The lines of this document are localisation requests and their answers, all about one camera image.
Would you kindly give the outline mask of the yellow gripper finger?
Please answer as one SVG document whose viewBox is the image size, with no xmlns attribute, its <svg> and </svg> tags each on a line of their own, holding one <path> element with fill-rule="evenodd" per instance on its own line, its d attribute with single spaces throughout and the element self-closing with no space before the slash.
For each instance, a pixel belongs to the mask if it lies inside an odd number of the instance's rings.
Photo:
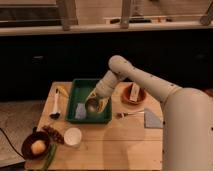
<svg viewBox="0 0 213 171">
<path fill-rule="evenodd" d="M 87 98 L 86 98 L 85 101 L 88 101 L 89 99 L 93 99 L 93 98 L 96 98 L 96 93 L 95 93 L 95 92 L 91 92 L 91 93 L 87 96 Z"/>
<path fill-rule="evenodd" d="M 100 107 L 101 112 L 103 112 L 104 109 L 106 108 L 108 101 L 109 101 L 109 98 L 101 99 L 101 107 Z"/>
</svg>

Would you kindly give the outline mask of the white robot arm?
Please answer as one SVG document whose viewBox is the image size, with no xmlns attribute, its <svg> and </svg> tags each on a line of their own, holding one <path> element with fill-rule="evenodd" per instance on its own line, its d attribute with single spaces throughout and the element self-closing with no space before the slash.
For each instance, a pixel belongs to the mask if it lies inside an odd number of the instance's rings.
<svg viewBox="0 0 213 171">
<path fill-rule="evenodd" d="M 86 110 L 103 111 L 103 99 L 128 78 L 161 105 L 162 171 L 213 171 L 213 99 L 196 88 L 184 88 L 142 71 L 120 55 L 86 99 Z"/>
</svg>

